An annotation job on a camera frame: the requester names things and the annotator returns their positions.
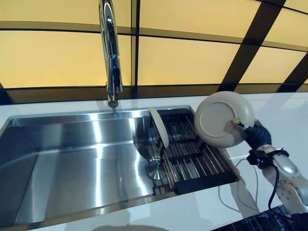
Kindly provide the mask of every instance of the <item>countertop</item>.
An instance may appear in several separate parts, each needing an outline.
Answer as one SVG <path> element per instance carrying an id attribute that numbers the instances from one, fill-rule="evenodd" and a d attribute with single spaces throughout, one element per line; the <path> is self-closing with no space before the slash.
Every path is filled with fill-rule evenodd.
<path id="1" fill-rule="evenodd" d="M 255 111 L 256 118 L 270 131 L 272 143 L 276 148 L 283 147 L 291 160 L 299 167 L 304 177 L 308 178 L 308 93 L 271 93 L 244 94 Z M 159 99 L 120 100 L 120 109 L 143 108 L 168 105 L 190 105 L 194 110 L 206 96 L 177 97 Z M 34 103 L 0 106 L 0 128 L 8 117 L 13 115 L 45 114 L 61 112 L 87 112 L 110 110 L 106 101 L 82 101 L 61 103 Z M 236 164 L 246 158 L 249 146 L 243 142 L 228 148 L 230 160 Z M 247 161 L 238 165 L 244 181 L 240 181 L 239 195 L 245 193 L 245 185 L 254 198 L 257 191 L 256 174 Z M 258 197 L 257 207 L 260 212 L 267 210 L 267 203 L 272 192 L 271 184 L 265 180 L 261 170 L 257 169 Z M 72 221 L 65 224 L 37 229 L 38 231 L 103 231 L 103 230 L 161 230 L 194 231 L 212 230 L 244 217 L 257 213 L 256 209 L 241 206 L 234 194 L 238 183 L 205 189 L 165 200 L 152 202 L 96 217 Z M 272 207 L 280 205 L 277 197 Z"/>

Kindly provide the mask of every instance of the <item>sink basin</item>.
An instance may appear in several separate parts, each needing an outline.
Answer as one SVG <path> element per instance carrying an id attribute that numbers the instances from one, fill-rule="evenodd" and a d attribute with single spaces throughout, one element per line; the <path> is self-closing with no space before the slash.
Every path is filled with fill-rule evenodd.
<path id="1" fill-rule="evenodd" d="M 169 116 L 179 110 L 193 120 L 188 106 L 160 108 Z M 44 227 L 178 195 L 149 126 L 148 109 L 11 117 L 0 130 L 0 228 Z M 219 163 L 201 167 L 205 176 L 221 168 L 237 180 L 213 152 L 204 163 Z"/>

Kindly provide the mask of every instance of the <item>drain strainer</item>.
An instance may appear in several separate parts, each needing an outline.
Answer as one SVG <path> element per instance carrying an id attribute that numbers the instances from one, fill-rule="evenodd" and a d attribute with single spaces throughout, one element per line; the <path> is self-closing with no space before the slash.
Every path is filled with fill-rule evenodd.
<path id="1" fill-rule="evenodd" d="M 160 157 L 154 157 L 145 167 L 147 176 L 153 181 L 162 181 L 166 178 L 163 161 Z"/>

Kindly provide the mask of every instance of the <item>chrome faucet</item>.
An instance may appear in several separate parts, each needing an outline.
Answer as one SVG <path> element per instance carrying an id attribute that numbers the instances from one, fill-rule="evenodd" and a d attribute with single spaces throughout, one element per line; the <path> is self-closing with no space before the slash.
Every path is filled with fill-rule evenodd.
<path id="1" fill-rule="evenodd" d="M 111 0 L 99 0 L 101 35 L 107 72 L 108 106 L 118 106 L 117 93 L 123 91 L 115 12 Z"/>

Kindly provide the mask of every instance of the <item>black cable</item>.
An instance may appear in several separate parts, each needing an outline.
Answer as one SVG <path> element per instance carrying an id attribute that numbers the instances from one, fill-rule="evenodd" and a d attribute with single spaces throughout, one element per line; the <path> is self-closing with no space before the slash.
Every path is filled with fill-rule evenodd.
<path id="1" fill-rule="evenodd" d="M 282 215 L 282 214 L 279 214 L 279 213 L 274 212 L 274 211 L 272 210 L 272 208 L 270 207 L 270 206 L 271 206 L 271 203 L 272 203 L 272 201 L 273 201 L 273 199 L 274 199 L 274 196 L 275 196 L 275 194 L 276 194 L 277 188 L 278 188 L 278 183 L 279 183 L 279 170 L 278 170 L 278 168 L 277 168 L 274 164 L 269 164 L 269 165 L 272 166 L 272 167 L 274 167 L 275 170 L 276 170 L 275 185 L 274 185 L 273 192 L 271 193 L 271 196 L 270 196 L 270 198 L 269 198 L 269 204 L 268 204 L 269 210 L 270 210 L 273 214 L 275 214 L 275 215 L 277 215 L 277 216 L 279 216 L 279 217 L 281 217 L 281 218 L 284 218 L 284 219 L 293 221 L 290 217 L 287 217 L 287 216 L 285 216 L 285 215 Z"/>

